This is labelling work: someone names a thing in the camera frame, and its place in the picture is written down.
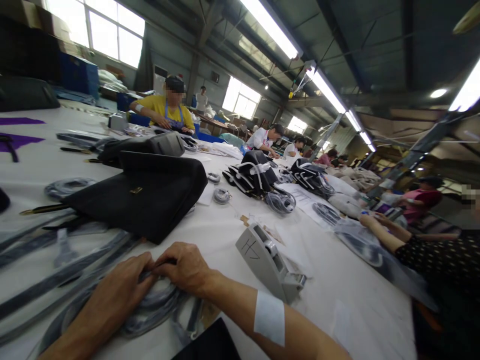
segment black handbag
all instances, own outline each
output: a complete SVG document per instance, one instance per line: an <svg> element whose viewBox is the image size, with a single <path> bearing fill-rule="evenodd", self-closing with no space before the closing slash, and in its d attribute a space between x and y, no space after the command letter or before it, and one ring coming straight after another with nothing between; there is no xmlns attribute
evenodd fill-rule
<svg viewBox="0 0 480 360"><path fill-rule="evenodd" d="M207 186L196 159L121 151L123 172L67 196L61 202L80 216L160 244Z"/></svg>
<svg viewBox="0 0 480 360"><path fill-rule="evenodd" d="M149 138L132 137L111 141L105 144L103 151L98 155L98 160L105 165L122 168L119 159L122 151L180 157L184 154L185 147L180 135L171 131Z"/></svg>

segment ceiling light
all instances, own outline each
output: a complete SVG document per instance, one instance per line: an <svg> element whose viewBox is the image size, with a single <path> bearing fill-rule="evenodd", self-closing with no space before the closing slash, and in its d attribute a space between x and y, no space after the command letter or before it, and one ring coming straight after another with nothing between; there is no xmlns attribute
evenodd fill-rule
<svg viewBox="0 0 480 360"><path fill-rule="evenodd" d="M259 0L240 0L253 17L259 22L261 27L268 35L276 42L276 44L283 50L289 59L295 59L298 51L289 38L280 29L269 12L264 8Z"/></svg>
<svg viewBox="0 0 480 360"><path fill-rule="evenodd" d="M458 111L462 113L475 105L480 98L479 83L480 60L476 63L448 111Z"/></svg>
<svg viewBox="0 0 480 360"><path fill-rule="evenodd" d="M432 92L430 94L430 97L436 99L436 98L439 98L439 97L445 95L446 92L447 92L447 89L438 89L438 90L435 90L434 92Z"/></svg>
<svg viewBox="0 0 480 360"><path fill-rule="evenodd" d="M314 73L312 69L306 72L308 77L313 81L317 88L326 96L328 101L332 106L340 113L345 114L345 108L340 102L339 98L334 94L330 86L325 82L324 78L320 75L318 71Z"/></svg>
<svg viewBox="0 0 480 360"><path fill-rule="evenodd" d="M367 135L367 133L366 133L365 131L362 131L362 132L360 133L360 136L361 136L361 138L363 139L363 141L365 142L365 144L370 145L370 144L372 143L372 142L370 141L369 136Z"/></svg>
<svg viewBox="0 0 480 360"><path fill-rule="evenodd" d="M355 114L352 112L352 110L349 110L345 113L346 117L350 121L350 124L353 126L356 132L361 131L362 129L360 128L360 125L355 117Z"/></svg>

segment steel beam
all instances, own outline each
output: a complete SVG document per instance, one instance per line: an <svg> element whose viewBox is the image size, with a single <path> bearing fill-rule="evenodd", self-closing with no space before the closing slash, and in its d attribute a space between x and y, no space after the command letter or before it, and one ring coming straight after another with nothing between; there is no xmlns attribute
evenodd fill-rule
<svg viewBox="0 0 480 360"><path fill-rule="evenodd" d="M442 97L430 97L431 91L415 92L387 92L387 93L359 93L343 94L342 99L347 106L358 107L402 107L402 106L440 106L450 105L454 100L453 92ZM288 101L292 108L323 108L329 106L329 100L321 96L309 96Z"/></svg>

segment purple fabric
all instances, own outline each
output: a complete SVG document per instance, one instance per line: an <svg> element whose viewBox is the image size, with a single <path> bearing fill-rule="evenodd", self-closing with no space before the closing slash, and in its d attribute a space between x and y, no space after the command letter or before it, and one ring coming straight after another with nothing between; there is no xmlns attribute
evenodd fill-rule
<svg viewBox="0 0 480 360"><path fill-rule="evenodd" d="M45 124L45 121L29 117L0 117L0 125Z"/></svg>
<svg viewBox="0 0 480 360"><path fill-rule="evenodd" d="M14 149L14 150L17 150L18 148L24 146L24 145L28 145L30 143L39 143L45 139L42 139L40 137L32 137L32 136L22 136L22 135L12 135L12 134L7 134L7 133L3 133L3 132L0 132L0 135L5 135L5 136L8 136L11 138L11 147ZM5 143L3 141L0 141L0 152L2 153L9 153L9 148L7 147L7 145L5 145Z"/></svg>

